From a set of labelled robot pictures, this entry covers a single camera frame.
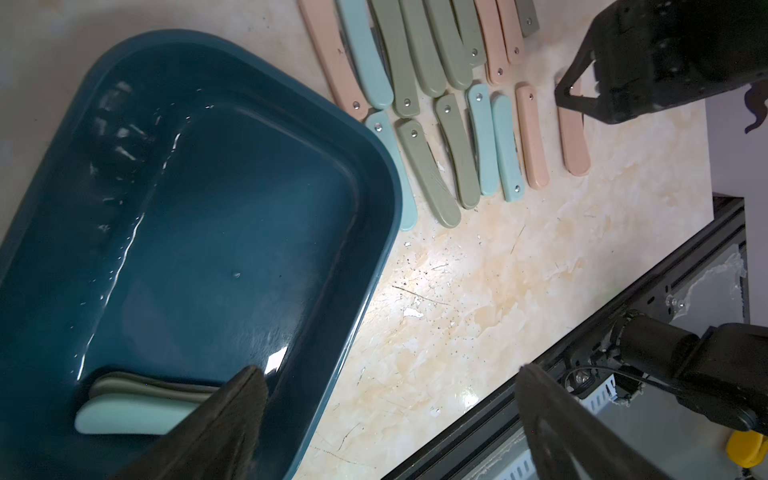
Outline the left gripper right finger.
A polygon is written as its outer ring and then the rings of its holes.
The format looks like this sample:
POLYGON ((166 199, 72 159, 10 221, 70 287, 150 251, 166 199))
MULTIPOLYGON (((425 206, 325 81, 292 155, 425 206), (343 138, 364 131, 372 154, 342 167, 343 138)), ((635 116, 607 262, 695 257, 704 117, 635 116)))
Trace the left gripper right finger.
POLYGON ((584 471, 592 479, 667 479, 669 476, 639 455, 535 364, 517 374, 516 401, 526 438, 533 443, 549 424, 563 453, 536 452, 540 479, 577 479, 584 471))

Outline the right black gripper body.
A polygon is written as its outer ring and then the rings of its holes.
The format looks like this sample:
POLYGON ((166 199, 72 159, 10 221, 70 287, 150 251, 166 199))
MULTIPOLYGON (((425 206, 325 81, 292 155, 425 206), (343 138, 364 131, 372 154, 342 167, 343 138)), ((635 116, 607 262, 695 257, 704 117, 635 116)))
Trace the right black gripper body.
POLYGON ((590 39, 596 119, 623 123, 741 87, 754 124, 767 118, 764 1, 617 1, 590 39))

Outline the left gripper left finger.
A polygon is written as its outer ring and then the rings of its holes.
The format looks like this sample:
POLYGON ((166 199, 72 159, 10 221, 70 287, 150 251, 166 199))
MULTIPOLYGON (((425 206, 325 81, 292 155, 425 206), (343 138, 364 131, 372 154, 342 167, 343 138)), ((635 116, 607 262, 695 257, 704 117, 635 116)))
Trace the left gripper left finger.
POLYGON ((248 366, 113 479, 244 479, 268 400, 263 372, 248 366))

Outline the pink knife row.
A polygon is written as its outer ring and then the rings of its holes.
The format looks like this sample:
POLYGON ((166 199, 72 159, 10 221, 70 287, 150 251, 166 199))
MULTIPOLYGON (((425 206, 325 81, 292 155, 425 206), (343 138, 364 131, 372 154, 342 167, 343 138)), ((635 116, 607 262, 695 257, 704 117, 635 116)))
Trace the pink knife row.
POLYGON ((533 189, 542 190, 549 185, 550 175, 540 128, 538 94, 532 85, 521 83, 515 95, 527 181, 533 189))
POLYGON ((363 121, 370 105, 343 45, 335 3, 299 0, 298 4, 336 105, 354 119, 363 121))

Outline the teal knife row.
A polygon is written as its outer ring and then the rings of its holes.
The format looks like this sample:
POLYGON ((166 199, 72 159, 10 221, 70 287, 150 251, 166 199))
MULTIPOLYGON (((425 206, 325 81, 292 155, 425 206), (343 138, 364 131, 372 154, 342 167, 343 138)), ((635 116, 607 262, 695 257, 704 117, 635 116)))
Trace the teal knife row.
POLYGON ((500 181, 506 202, 520 201, 525 193, 524 180, 515 139, 513 103, 506 95, 495 92, 491 113, 500 181))
POLYGON ((377 50, 364 0, 339 0, 337 7, 362 91, 378 110, 389 107, 394 93, 377 50))

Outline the olive knife row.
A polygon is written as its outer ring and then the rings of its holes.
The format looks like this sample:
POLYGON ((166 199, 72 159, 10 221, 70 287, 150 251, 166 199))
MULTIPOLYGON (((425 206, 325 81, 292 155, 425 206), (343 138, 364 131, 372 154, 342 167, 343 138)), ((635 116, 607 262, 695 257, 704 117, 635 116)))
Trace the olive knife row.
POLYGON ((422 0, 400 0, 413 67, 421 90, 441 97, 447 87, 444 73, 422 0))
POLYGON ((372 0, 371 4, 387 55, 394 112, 401 118, 416 117, 420 113, 418 91, 400 2, 372 0))
POLYGON ((426 0, 425 6, 448 82, 454 89, 465 91, 473 81, 473 74, 452 4, 449 0, 426 0))

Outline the pale olive fruit knife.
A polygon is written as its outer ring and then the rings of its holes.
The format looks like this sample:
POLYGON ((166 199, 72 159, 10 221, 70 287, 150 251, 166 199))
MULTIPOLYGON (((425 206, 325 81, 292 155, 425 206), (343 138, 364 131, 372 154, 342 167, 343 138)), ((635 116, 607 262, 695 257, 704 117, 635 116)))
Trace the pale olive fruit knife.
POLYGON ((457 227, 460 209, 440 175, 421 124, 415 119, 402 119, 396 132, 432 214, 442 226, 457 227))

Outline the teal plastic storage box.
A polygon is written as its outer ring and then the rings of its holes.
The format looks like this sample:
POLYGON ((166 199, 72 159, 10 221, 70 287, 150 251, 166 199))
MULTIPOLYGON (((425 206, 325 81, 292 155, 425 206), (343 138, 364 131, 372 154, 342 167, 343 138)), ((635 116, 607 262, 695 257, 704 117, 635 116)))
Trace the teal plastic storage box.
POLYGON ((401 188, 362 123, 190 30, 90 69, 1 248, 1 475, 104 479, 150 436, 86 435, 124 371, 269 390, 250 477, 307 452, 396 240, 401 188))

